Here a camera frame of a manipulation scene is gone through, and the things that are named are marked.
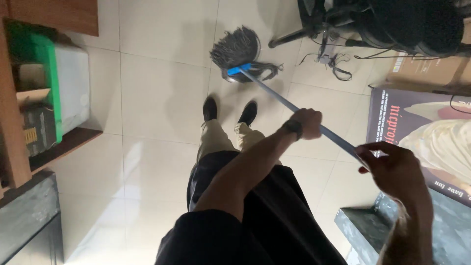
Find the mop head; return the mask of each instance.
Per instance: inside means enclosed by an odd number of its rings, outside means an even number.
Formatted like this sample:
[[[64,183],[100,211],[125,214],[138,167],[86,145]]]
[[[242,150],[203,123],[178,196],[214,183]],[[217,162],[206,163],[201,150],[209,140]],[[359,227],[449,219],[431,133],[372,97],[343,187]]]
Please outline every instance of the mop head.
[[[247,83],[251,80],[242,73],[228,75],[227,70],[251,63],[248,70],[255,77],[260,77],[266,70],[270,71],[263,80],[272,79],[281,67],[271,63],[255,62],[260,53],[260,40],[257,34],[245,26],[233,33],[226,31],[226,36],[214,45],[210,52],[211,60],[221,69],[222,78],[229,82]]]

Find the sneaker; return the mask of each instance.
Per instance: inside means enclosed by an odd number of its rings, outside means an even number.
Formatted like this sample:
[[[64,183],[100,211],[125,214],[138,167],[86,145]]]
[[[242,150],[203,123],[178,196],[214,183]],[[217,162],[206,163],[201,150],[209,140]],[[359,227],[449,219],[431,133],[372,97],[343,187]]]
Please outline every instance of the sneaker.
[[[250,101],[244,108],[242,115],[237,123],[245,123],[247,126],[250,126],[257,116],[257,103],[255,101]]]
[[[218,107],[216,106],[216,101],[211,96],[207,97],[204,102],[203,117],[205,122],[218,118]]]

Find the mop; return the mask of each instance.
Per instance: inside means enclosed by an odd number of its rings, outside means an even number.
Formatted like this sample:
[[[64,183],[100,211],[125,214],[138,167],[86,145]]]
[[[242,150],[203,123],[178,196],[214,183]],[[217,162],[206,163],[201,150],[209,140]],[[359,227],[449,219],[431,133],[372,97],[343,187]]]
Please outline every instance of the mop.
[[[242,26],[242,28],[237,28],[233,33],[226,32],[226,36],[214,45],[213,50],[210,52],[210,57],[221,69],[222,77],[227,81],[241,83],[253,81],[292,112],[298,111],[299,108],[297,106],[258,80],[258,77],[265,70],[270,70],[271,73],[263,78],[263,81],[273,78],[277,75],[278,70],[280,70],[279,67],[273,64],[256,62],[259,52],[260,41],[256,33]],[[363,161],[354,152],[355,147],[352,144],[323,125],[320,125],[320,131],[365,166]]]

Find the poster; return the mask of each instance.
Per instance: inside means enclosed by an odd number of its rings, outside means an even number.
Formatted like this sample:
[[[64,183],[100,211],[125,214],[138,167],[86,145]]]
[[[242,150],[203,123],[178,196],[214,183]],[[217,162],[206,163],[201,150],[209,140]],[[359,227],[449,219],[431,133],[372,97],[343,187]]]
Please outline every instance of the poster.
[[[376,88],[366,142],[378,141],[410,149],[429,188],[471,207],[470,97]]]

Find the wristwatch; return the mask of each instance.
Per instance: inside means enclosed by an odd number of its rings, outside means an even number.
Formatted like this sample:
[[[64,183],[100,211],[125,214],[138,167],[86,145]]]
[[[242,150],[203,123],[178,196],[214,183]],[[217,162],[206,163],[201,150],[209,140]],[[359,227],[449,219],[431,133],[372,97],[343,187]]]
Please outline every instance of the wristwatch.
[[[302,137],[302,124],[295,120],[287,120],[281,128],[285,128],[290,132],[296,133],[296,141]]]

